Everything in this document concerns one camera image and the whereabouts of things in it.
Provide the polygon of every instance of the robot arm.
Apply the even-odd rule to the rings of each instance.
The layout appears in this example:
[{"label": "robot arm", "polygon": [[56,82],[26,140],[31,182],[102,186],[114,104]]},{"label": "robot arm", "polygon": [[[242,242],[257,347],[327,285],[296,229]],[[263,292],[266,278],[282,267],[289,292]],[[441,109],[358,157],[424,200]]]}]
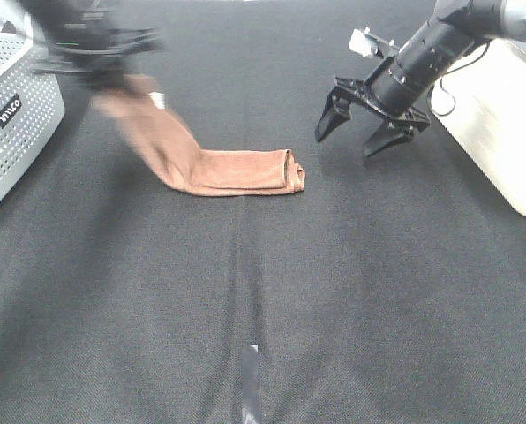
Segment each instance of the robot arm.
[{"label": "robot arm", "polygon": [[372,34],[364,37],[370,55],[384,60],[364,81],[336,78],[316,139],[323,141],[350,120],[349,106],[357,103],[384,119],[364,145],[371,156],[411,141],[415,130],[430,125],[413,105],[458,59],[498,38],[526,42],[526,0],[439,0],[401,49]]},{"label": "robot arm", "polygon": [[124,79],[128,56],[159,49],[154,29],[114,28],[109,9],[80,9],[70,0],[17,2],[54,42],[50,48],[52,56],[40,63],[35,72],[79,76],[93,89],[121,87],[131,91]]}]

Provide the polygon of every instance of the black label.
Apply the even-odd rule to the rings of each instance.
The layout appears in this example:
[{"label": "black label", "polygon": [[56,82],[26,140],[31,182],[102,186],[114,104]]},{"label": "black label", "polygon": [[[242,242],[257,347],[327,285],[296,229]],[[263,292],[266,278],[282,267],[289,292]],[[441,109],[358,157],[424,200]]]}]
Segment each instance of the black label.
[{"label": "black label", "polygon": [[19,99],[19,95],[15,94],[0,111],[0,127],[7,126],[20,109],[22,109],[22,101]]}]

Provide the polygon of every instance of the brown towel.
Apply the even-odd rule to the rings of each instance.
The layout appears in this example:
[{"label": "brown towel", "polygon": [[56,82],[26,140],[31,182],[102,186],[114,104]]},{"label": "brown towel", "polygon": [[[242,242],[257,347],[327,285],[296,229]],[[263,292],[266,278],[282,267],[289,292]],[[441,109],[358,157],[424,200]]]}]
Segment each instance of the brown towel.
[{"label": "brown towel", "polygon": [[139,96],[110,90],[94,105],[114,118],[133,150],[165,184],[199,196],[289,194],[304,190],[304,170],[290,150],[271,152],[202,149],[184,121],[158,109],[149,94],[154,80],[128,76]]}]

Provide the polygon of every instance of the tape strip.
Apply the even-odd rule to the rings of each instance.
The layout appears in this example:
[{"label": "tape strip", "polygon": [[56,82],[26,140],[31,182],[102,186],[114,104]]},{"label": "tape strip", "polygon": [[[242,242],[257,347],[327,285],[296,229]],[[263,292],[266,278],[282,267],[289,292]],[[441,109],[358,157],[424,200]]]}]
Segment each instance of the tape strip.
[{"label": "tape strip", "polygon": [[242,424],[262,424],[259,391],[259,349],[251,344],[242,352]]}]

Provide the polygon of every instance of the black cable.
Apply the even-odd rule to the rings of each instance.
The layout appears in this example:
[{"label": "black cable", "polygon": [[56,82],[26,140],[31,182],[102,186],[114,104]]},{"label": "black cable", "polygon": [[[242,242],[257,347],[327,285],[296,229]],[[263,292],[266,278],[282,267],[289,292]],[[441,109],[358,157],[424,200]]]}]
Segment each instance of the black cable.
[{"label": "black cable", "polygon": [[453,101],[454,101],[454,105],[452,106],[451,110],[447,113],[438,113],[434,110],[433,106],[432,106],[432,95],[433,95],[433,89],[435,88],[435,86],[433,86],[432,88],[430,88],[430,91],[428,92],[428,106],[430,107],[430,111],[434,114],[434,115],[437,115],[438,117],[448,117],[449,115],[451,115],[454,110],[455,110],[455,106],[457,106],[457,100],[455,99],[455,96],[452,95],[451,93],[449,93],[444,87],[443,87],[443,78],[446,76],[446,75],[449,75],[450,73],[454,73],[454,72],[457,72],[457,71],[460,71],[461,69],[465,69],[469,66],[472,66],[474,65],[476,62],[478,62],[479,60],[481,60],[483,57],[485,57],[486,53],[489,51],[489,48],[491,47],[491,42],[488,42],[486,43],[486,47],[485,47],[485,50],[483,50],[483,53],[481,53],[481,55],[479,57],[477,57],[475,60],[473,60],[472,62],[469,62],[468,64],[464,64],[458,68],[455,68],[451,71],[448,71],[446,73],[444,73],[441,78],[440,78],[440,89],[441,91],[443,91],[445,94],[449,95]]}]

